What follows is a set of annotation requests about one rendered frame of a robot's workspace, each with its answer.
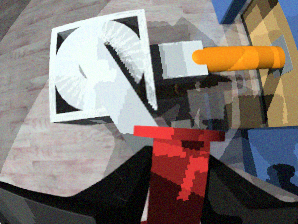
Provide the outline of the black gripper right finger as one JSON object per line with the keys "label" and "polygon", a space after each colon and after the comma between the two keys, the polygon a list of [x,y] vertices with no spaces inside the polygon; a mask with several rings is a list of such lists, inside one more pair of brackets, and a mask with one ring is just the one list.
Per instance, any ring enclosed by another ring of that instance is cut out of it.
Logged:
{"label": "black gripper right finger", "polygon": [[298,201],[275,198],[209,156],[201,224],[298,224]]}

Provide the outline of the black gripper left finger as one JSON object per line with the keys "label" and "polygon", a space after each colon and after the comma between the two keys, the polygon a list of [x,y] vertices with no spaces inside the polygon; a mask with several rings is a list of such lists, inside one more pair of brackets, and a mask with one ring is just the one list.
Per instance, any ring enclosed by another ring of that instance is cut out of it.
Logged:
{"label": "black gripper left finger", "polygon": [[109,176],[69,197],[0,181],[0,224],[140,224],[152,147],[145,145]]}

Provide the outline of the clear-panelled rack with blue frame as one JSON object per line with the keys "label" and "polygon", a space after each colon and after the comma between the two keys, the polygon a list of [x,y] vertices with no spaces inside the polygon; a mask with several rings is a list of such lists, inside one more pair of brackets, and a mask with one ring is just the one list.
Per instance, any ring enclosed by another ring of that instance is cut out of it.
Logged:
{"label": "clear-panelled rack with blue frame", "polygon": [[243,4],[243,7],[241,8],[241,12],[238,12],[238,14],[243,14],[243,12],[245,12],[247,4],[249,4],[251,2],[251,0],[246,0],[246,3]]}

